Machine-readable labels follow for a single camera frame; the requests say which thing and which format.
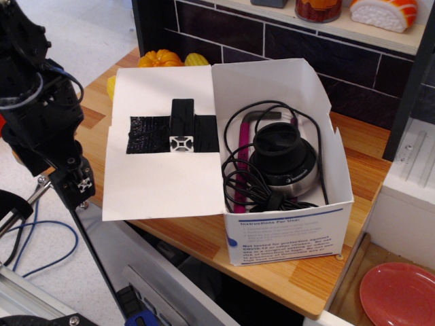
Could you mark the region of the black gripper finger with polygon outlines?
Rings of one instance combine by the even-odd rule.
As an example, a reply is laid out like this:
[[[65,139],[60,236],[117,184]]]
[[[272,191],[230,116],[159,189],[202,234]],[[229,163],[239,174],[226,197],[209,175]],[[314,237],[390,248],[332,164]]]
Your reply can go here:
[[[75,210],[96,193],[94,175],[88,162],[74,173],[55,170],[48,175],[52,187],[69,210]]]

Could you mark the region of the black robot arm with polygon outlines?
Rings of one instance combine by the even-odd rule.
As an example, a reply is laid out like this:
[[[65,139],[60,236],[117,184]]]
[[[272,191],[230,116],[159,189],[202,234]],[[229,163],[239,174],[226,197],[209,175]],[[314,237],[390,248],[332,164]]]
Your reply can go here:
[[[1,134],[32,175],[48,178],[74,210],[95,194],[89,161],[75,140],[84,120],[76,78],[47,58],[46,30],[16,1],[1,2]]]

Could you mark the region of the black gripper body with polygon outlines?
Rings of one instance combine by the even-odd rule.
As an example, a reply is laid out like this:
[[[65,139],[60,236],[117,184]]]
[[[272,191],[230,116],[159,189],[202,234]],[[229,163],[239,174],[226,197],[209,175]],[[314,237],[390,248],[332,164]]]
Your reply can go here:
[[[84,120],[83,96],[75,93],[72,83],[79,84],[57,62],[47,59],[29,92],[1,99],[3,138],[33,176],[50,167],[74,177],[89,175],[89,163],[75,140]]]

